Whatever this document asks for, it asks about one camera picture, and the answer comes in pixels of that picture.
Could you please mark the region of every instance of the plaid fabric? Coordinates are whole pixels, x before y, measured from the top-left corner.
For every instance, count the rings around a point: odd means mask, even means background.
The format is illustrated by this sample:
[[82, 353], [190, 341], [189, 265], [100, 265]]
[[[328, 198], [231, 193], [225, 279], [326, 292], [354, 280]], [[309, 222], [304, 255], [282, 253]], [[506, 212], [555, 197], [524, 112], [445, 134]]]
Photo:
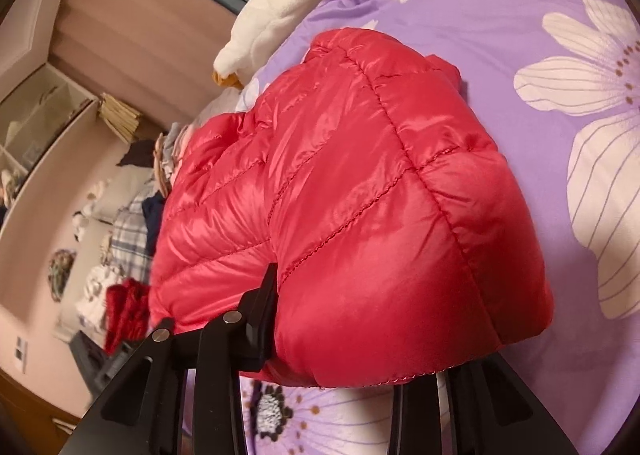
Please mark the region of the plaid fabric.
[[149, 283], [152, 257], [146, 249], [146, 222], [142, 213], [142, 202], [156, 193], [151, 178], [129, 206], [118, 211], [111, 236], [111, 265], [119, 266], [124, 278], [133, 278], [140, 283]]

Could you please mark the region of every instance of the purple bedsheet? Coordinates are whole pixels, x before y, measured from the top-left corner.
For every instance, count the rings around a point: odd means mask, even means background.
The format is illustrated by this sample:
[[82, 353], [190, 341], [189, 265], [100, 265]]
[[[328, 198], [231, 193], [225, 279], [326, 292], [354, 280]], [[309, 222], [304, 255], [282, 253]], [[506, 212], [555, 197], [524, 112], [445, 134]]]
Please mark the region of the purple bedsheet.
[[[640, 35], [625, 2], [326, 0], [256, 74], [238, 110], [300, 63], [315, 35], [345, 26], [385, 32], [460, 69], [469, 105], [529, 203], [556, 299], [551, 327], [503, 354], [579, 452], [599, 455], [640, 393]], [[343, 430], [338, 441], [316, 419], [309, 433], [294, 415], [284, 426], [297, 432], [292, 444], [267, 437], [257, 455], [363, 453], [366, 443], [349, 444]]]

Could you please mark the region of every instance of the red jacket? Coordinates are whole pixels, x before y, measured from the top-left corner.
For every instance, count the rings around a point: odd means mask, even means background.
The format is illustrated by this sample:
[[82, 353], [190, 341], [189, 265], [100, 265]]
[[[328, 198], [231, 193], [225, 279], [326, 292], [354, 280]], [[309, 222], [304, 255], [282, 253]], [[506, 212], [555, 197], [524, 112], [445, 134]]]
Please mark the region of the red jacket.
[[204, 326], [278, 262], [285, 385], [399, 383], [539, 334], [553, 302], [529, 210], [460, 73], [378, 32], [316, 37], [246, 114], [191, 139], [152, 323]]

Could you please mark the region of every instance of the red garment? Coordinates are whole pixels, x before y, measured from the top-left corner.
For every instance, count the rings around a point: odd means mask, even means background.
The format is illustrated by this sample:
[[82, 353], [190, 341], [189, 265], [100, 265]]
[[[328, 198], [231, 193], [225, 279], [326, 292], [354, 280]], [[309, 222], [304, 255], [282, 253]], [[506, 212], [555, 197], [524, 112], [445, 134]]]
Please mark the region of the red garment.
[[120, 343], [140, 340], [149, 324], [149, 286], [133, 278], [107, 289], [107, 335], [104, 351], [113, 354]]
[[460, 82], [348, 28], [212, 118], [166, 203], [152, 323], [202, 327], [277, 261], [260, 377], [285, 385], [399, 383], [539, 334], [553, 301], [529, 210]]

